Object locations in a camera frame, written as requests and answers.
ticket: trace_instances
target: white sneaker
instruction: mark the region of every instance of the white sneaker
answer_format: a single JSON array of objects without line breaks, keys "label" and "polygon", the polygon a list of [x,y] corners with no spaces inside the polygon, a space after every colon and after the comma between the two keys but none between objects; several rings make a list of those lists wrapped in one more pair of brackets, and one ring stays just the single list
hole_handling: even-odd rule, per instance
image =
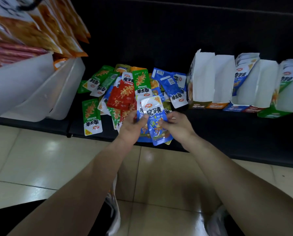
[{"label": "white sneaker", "polygon": [[120,212],[119,212],[119,206],[115,195],[115,189],[116,189],[116,183],[117,183],[117,176],[114,179],[113,186],[108,192],[105,202],[109,204],[109,206],[112,208],[111,217],[115,214],[114,221],[112,225],[110,226],[109,230],[107,231],[108,235],[113,235],[117,233],[120,227]]}]

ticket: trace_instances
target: barcode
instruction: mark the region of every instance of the barcode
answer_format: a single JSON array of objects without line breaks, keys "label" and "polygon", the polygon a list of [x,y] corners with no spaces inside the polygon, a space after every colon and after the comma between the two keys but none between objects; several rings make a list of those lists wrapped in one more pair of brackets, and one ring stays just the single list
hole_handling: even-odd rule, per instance
[{"label": "barcode", "polygon": [[164,71],[161,71],[161,70],[157,70],[157,73],[159,74],[159,75],[164,75]]},{"label": "barcode", "polygon": [[174,81],[172,78],[169,78],[169,79],[168,79],[168,82],[170,83],[170,85],[172,85],[172,84],[175,83],[175,81]]}]

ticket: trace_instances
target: right hand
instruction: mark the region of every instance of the right hand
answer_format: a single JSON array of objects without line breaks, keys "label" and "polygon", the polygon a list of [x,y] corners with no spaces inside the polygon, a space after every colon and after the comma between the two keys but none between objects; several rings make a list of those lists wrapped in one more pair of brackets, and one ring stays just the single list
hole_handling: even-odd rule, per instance
[{"label": "right hand", "polygon": [[161,127],[167,129],[170,134],[180,142],[186,149],[186,143],[193,138],[198,138],[198,135],[193,130],[191,123],[189,122],[185,114],[179,112],[170,112],[167,114],[168,122],[160,120]]}]

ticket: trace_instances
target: black cable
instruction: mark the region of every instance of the black cable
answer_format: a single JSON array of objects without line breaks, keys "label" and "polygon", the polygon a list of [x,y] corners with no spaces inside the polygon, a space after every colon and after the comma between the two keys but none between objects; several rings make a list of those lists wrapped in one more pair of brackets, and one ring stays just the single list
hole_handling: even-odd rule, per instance
[{"label": "black cable", "polygon": [[32,11],[34,10],[43,0],[35,0],[33,3],[28,6],[19,6],[18,9],[20,11]]}]

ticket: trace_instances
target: tile floor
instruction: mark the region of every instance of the tile floor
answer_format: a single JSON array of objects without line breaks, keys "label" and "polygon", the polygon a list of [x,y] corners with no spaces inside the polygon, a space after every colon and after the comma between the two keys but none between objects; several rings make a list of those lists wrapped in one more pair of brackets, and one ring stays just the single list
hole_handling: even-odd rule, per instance
[{"label": "tile floor", "polygon": [[[48,198],[108,143],[0,126],[0,208]],[[234,160],[293,197],[293,169]],[[189,153],[134,146],[118,172],[117,235],[207,235],[221,204]]]}]

